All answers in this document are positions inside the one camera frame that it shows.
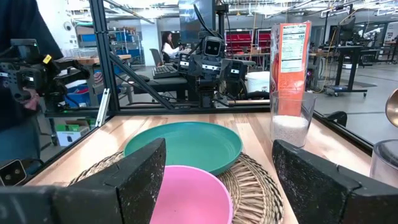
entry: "black jacket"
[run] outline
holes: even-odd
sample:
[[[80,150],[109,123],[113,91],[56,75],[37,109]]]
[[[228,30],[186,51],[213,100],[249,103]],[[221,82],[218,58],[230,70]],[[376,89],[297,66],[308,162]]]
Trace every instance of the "black jacket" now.
[[[36,0],[0,0],[0,52],[10,47],[10,39],[36,39],[40,54],[54,59],[63,55],[37,7]],[[16,57],[13,51],[3,57]],[[14,101],[0,78],[0,132],[22,123],[35,111]]]

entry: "pink bowl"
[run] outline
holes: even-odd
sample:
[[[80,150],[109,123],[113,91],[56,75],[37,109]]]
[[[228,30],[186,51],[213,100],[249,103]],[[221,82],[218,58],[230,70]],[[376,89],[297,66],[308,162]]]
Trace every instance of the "pink bowl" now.
[[[233,205],[223,183],[189,166],[166,166],[150,224],[230,224]]]

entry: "woman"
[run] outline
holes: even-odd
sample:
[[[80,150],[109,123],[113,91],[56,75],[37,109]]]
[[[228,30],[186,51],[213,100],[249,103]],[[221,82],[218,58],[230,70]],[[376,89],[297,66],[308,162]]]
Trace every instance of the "woman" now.
[[[175,57],[182,47],[172,48],[172,33],[167,31],[162,35],[162,52],[166,53],[169,57]]]

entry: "nutrition facts label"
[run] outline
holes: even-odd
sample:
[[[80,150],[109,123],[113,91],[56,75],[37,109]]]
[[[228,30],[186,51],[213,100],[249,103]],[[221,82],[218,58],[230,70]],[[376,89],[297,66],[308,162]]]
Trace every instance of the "nutrition facts label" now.
[[[302,70],[306,28],[306,24],[283,27],[281,72],[299,72]]]

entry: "teal plate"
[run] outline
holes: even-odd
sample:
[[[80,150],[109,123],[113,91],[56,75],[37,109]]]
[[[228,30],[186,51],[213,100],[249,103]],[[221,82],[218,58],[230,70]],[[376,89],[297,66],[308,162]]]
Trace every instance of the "teal plate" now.
[[[241,138],[217,124],[181,122],[148,129],[124,149],[130,155],[157,138],[166,139],[166,165],[186,165],[218,175],[231,167],[242,151]]]

